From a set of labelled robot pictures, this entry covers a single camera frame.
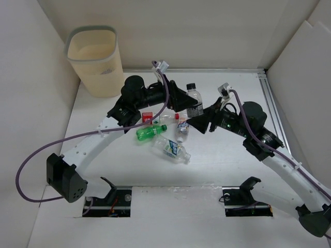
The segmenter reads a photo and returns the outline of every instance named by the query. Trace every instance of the bin rim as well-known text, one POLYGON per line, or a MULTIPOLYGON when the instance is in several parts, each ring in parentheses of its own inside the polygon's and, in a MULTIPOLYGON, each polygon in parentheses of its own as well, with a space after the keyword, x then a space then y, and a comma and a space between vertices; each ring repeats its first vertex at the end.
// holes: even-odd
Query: bin rim
POLYGON ((111 57, 116 52, 116 48, 117 48, 117 31, 116 31, 115 28, 113 28, 111 26, 107 26, 107 25, 88 25, 88 26, 77 27, 73 31, 71 31, 71 33, 69 34, 69 36, 66 40, 66 44, 65 44, 63 52, 64 52, 67 60, 69 60, 70 62, 75 62, 75 64, 85 64, 85 63, 90 63, 90 62, 108 61, 109 59, 111 59, 111 57), (112 31, 115 34, 115 49, 114 49, 114 51, 109 56, 107 56, 106 58, 100 58, 100 59, 80 60, 80 59, 69 58, 68 57, 68 51, 69 51, 69 47, 70 47, 70 43, 71 43, 72 38, 80 32, 91 31, 91 30, 109 30, 109 31, 112 31))

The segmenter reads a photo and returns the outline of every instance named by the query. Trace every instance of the empty bottle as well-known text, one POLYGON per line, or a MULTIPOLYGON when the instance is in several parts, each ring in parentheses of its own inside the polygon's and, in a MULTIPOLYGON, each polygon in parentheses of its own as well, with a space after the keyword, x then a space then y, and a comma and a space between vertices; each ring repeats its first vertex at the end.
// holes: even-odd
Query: empty bottle
POLYGON ((187 84, 186 88, 187 88, 187 95, 189 95, 190 97, 193 97, 194 99, 196 99, 198 101, 198 103, 196 105, 186 109, 187 116, 189 118, 191 118, 191 117, 202 115, 203 114, 202 98, 201 98, 200 93, 198 91, 196 91, 196 89, 195 89, 195 83, 187 84))
MULTIPOLYGON (((150 120, 153 116, 155 116, 156 113, 153 112, 144 112, 142 114, 142 121, 146 122, 150 120)), ((149 124, 171 124, 171 123, 176 123, 179 119, 179 114, 178 113, 167 113, 167 112, 162 112, 161 115, 159 115, 156 119, 153 120, 153 123, 150 122, 149 124)))
POLYGON ((166 125, 153 125, 151 127, 138 129, 136 135, 138 137, 138 140, 144 141, 145 139, 153 138, 156 134, 160 134, 162 132, 165 132, 166 130, 166 125))
POLYGON ((177 161, 188 162, 191 158, 191 154, 186 152, 184 146, 179 145, 162 135, 157 135, 154 138, 153 146, 177 161))
POLYGON ((186 115, 180 115, 176 128, 176 138, 178 143, 183 143, 187 139, 190 125, 186 122, 186 120, 186 115))

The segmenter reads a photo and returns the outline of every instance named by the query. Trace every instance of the white tabletop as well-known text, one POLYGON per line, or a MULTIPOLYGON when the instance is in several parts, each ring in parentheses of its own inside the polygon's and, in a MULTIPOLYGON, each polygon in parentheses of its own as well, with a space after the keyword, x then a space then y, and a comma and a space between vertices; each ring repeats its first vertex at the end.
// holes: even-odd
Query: white tabletop
MULTIPOLYGON (((142 76, 146 85, 155 82, 150 72, 125 76, 133 74, 142 76)), ((261 104, 269 115, 265 126, 274 131, 256 73, 172 71, 167 76, 182 89, 187 83, 196 83, 204 107, 217 100, 217 87, 228 82, 242 102, 261 104)), ((93 98, 81 85, 66 136, 95 129, 117 99, 93 98)), ((164 136, 174 139, 174 129, 175 125, 169 125, 164 136)), ((64 143, 62 152, 78 141, 64 143)), ((131 130, 106 148, 86 171, 90 179, 104 176, 116 185, 147 186, 133 188, 131 217, 79 218, 83 199, 73 204, 65 200, 43 203, 29 247, 328 247, 325 238, 310 235, 297 220, 277 209, 273 218, 225 217, 218 202, 222 185, 240 185, 255 176, 262 183, 291 191, 277 174, 246 152, 242 142, 242 137, 221 128, 205 135, 191 128, 184 142, 191 160, 173 164, 153 154, 150 143, 139 144, 131 130)), ((47 187, 44 197, 52 196, 56 192, 47 187)))

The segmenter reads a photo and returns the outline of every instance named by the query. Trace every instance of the blue label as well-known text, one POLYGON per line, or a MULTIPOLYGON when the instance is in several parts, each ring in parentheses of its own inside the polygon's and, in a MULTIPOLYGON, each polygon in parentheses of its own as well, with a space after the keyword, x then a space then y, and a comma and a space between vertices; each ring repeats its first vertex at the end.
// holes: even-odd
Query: blue label
POLYGON ((187 124, 186 121, 183 121, 183 122, 179 123, 177 127, 178 128, 185 128, 185 127, 188 127, 188 126, 189 126, 189 124, 187 124))
POLYGON ((173 142, 173 141, 169 141, 170 144, 170 148, 173 154, 177 155, 178 152, 178 144, 173 142))

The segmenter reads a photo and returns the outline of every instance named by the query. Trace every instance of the trash bin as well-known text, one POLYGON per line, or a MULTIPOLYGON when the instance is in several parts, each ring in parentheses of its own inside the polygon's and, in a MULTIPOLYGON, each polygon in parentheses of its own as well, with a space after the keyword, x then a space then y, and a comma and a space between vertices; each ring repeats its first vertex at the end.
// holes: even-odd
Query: trash bin
POLYGON ((78 27, 70 33, 64 53, 92 96, 114 97, 121 93, 124 75, 114 28, 78 27))

